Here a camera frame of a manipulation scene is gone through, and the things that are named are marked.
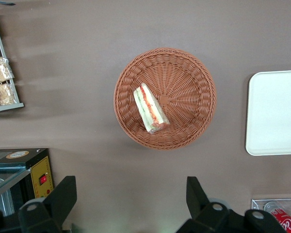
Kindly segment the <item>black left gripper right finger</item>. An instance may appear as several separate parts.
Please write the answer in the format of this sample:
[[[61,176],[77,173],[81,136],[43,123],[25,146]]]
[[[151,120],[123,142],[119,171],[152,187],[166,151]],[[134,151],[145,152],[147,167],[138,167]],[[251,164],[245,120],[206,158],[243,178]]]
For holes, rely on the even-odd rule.
[[[186,203],[191,214],[178,233],[284,233],[270,213],[247,210],[241,216],[219,202],[211,202],[197,177],[188,177]]]

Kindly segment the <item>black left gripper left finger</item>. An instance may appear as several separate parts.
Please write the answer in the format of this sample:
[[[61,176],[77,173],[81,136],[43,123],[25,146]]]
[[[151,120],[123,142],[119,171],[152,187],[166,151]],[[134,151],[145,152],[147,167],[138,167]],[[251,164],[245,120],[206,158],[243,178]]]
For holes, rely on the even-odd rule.
[[[0,233],[61,233],[76,201],[76,177],[66,176],[47,197],[32,199],[9,216],[0,211]]]

